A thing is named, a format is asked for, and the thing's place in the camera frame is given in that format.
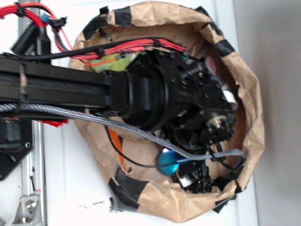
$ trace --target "silver bracket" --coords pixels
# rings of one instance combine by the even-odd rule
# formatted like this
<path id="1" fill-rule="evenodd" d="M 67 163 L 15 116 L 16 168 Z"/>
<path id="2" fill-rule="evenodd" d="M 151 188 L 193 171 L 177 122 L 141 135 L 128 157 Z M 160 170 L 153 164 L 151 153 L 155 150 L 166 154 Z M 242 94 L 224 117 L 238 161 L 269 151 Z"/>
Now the silver bracket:
<path id="1" fill-rule="evenodd" d="M 45 226 L 47 222 L 43 125 L 32 123 L 34 149 L 22 161 L 23 197 L 13 226 Z"/>
<path id="2" fill-rule="evenodd" d="M 39 195 L 21 197 L 13 226 L 42 226 L 42 208 Z"/>

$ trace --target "black plastic part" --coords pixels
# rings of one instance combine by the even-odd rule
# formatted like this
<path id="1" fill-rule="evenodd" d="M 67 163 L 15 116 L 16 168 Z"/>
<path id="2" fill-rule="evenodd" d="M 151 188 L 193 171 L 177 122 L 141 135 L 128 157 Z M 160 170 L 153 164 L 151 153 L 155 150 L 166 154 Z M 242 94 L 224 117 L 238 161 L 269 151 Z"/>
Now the black plastic part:
<path id="1" fill-rule="evenodd" d="M 35 37 L 38 33 L 38 27 L 32 22 L 20 36 L 18 41 L 11 48 L 17 55 L 29 55 L 35 49 Z"/>
<path id="2" fill-rule="evenodd" d="M 56 32 L 59 32 L 60 28 L 62 28 L 67 20 L 66 17 L 61 17 L 60 19 L 57 19 L 57 20 L 49 20 L 49 23 L 52 27 L 52 29 L 54 29 Z"/>
<path id="3" fill-rule="evenodd" d="M 99 9 L 99 15 L 108 14 L 109 13 L 109 7 L 105 6 Z"/>
<path id="4" fill-rule="evenodd" d="M 98 28 L 106 27 L 108 22 L 108 15 L 96 16 L 85 26 L 83 34 L 86 40 L 90 39 Z"/>
<path id="5" fill-rule="evenodd" d="M 37 27 L 31 23 L 19 40 L 11 48 L 12 52 L 19 56 L 44 55 L 50 53 L 50 39 L 47 36 L 45 27 Z M 45 60 L 44 63 L 50 64 L 51 61 Z"/>
<path id="6" fill-rule="evenodd" d="M 18 12 L 16 13 L 16 15 L 18 17 L 24 17 L 26 15 L 25 8 L 21 7 L 19 2 L 16 2 L 15 4 L 18 6 Z"/>
<path id="7" fill-rule="evenodd" d="M 0 181 L 32 150 L 32 121 L 0 119 Z"/>
<path id="8" fill-rule="evenodd" d="M 235 49 L 226 39 L 216 43 L 215 48 L 221 57 L 226 57 L 235 51 Z"/>
<path id="9" fill-rule="evenodd" d="M 109 181 L 111 209 L 136 212 L 139 207 L 138 199 L 148 181 L 132 179 L 126 176 L 120 167 L 117 168 L 115 179 L 119 186 L 112 179 Z"/>
<path id="10" fill-rule="evenodd" d="M 132 24 L 132 13 L 129 6 L 114 10 L 115 24 L 130 27 Z"/>

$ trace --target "gray braided cable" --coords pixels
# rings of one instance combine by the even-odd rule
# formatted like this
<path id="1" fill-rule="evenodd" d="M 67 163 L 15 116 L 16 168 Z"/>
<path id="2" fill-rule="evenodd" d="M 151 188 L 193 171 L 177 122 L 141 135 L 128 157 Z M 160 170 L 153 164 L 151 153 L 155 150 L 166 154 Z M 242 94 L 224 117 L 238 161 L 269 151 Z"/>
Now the gray braided cable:
<path id="1" fill-rule="evenodd" d="M 0 112 L 10 112 L 13 111 L 17 108 L 17 104 L 3 104 L 0 105 Z M 112 127 L 117 127 L 120 129 L 124 129 L 127 131 L 130 131 L 132 133 L 135 133 L 137 135 L 140 135 L 152 142 L 155 142 L 161 146 L 164 146 L 170 150 L 174 150 L 177 152 L 179 155 L 183 156 L 184 158 L 195 160 L 195 161 L 203 161 L 206 159 L 212 159 L 212 158 L 222 158 L 228 155 L 239 155 L 242 157 L 246 157 L 246 154 L 238 149 L 232 149 L 229 151 L 225 152 L 219 152 L 219 153 L 214 153 L 213 155 L 211 154 L 203 154 L 203 155 L 194 155 L 190 154 L 183 149 L 180 149 L 179 147 L 159 138 L 156 137 L 152 134 L 149 134 L 137 127 L 121 123 L 119 121 L 113 121 L 104 117 L 92 115 L 92 114 L 85 114 L 82 112 L 77 112 L 69 109 L 64 109 L 60 107 L 54 107 L 54 106 L 49 106 L 49 105 L 39 105 L 39 104 L 24 104 L 22 105 L 22 110 L 25 111 L 37 111 L 37 112 L 44 112 L 44 113 L 50 113 L 50 114 L 55 114 L 55 115 L 60 115 L 60 116 L 65 116 L 68 118 L 72 119 L 80 119 L 80 120 L 85 120 L 85 121 L 91 121 L 91 122 L 96 122 L 100 123 L 105 126 L 112 126 Z"/>

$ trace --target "cable tie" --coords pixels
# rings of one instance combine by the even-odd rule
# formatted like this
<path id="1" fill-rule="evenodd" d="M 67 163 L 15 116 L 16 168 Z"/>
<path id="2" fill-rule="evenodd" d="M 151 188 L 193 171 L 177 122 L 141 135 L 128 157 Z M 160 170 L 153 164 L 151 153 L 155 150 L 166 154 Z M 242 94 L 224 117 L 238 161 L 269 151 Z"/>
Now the cable tie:
<path id="1" fill-rule="evenodd" d="M 95 50 L 94 52 L 99 56 L 99 58 L 104 56 L 104 49 L 103 48 L 99 48 L 99 49 Z"/>
<path id="2" fill-rule="evenodd" d="M 19 17 L 24 17 L 26 15 L 25 8 L 23 8 L 19 2 L 15 2 L 15 5 L 18 7 L 18 12 L 16 13 L 16 15 Z"/>
<path id="3" fill-rule="evenodd" d="M 25 74 L 25 65 L 20 64 L 20 93 L 19 93 L 19 102 L 14 113 L 19 113 L 23 107 L 23 104 L 28 102 L 27 98 L 27 76 Z"/>
<path id="4" fill-rule="evenodd" d="M 155 38 L 152 38 L 152 40 L 154 41 L 154 47 L 161 47 L 162 45 L 161 45 L 161 42 L 159 41 L 159 40 L 157 40 L 157 39 L 155 39 Z"/>

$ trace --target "brown paper bag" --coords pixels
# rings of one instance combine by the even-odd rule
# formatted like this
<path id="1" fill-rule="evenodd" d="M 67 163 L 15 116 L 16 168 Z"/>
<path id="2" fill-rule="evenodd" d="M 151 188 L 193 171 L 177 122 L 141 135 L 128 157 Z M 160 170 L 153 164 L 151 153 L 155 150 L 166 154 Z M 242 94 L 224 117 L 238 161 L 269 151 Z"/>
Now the brown paper bag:
<path id="1" fill-rule="evenodd" d="M 211 193 L 192 194 L 158 169 L 146 169 L 125 162 L 125 172 L 100 124 L 76 121 L 77 127 L 93 152 L 99 170 L 110 185 L 112 208 L 137 211 L 184 222 L 215 209 L 236 193 L 246 189 L 248 181 L 264 150 L 264 124 L 261 91 L 258 79 L 227 42 L 222 32 L 202 9 L 193 10 L 163 2 L 142 2 L 108 12 L 93 19 L 78 36 L 74 48 L 85 48 L 132 38 L 161 36 L 188 45 L 190 55 L 211 55 L 218 65 L 218 73 L 227 83 L 238 88 L 240 107 L 235 111 L 235 137 L 222 144 L 224 150 L 238 148 L 247 153 L 239 177 L 214 186 Z M 72 59 L 74 69 L 91 69 Z M 123 152 L 142 164 L 155 164 L 159 147 L 142 137 L 114 129 L 123 137 Z M 231 166 L 236 157 L 227 158 Z M 208 161 L 212 179 L 220 178 L 225 169 Z"/>

